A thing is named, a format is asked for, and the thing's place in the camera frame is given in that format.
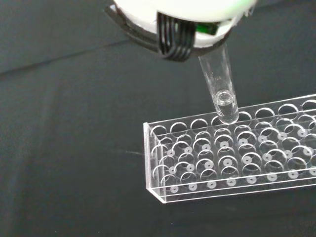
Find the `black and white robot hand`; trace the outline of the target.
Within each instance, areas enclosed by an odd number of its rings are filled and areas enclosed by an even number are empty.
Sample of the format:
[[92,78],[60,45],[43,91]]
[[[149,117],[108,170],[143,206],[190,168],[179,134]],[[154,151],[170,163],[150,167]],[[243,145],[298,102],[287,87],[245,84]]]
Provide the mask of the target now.
[[114,0],[106,14],[139,46],[174,62],[225,43],[255,0]]

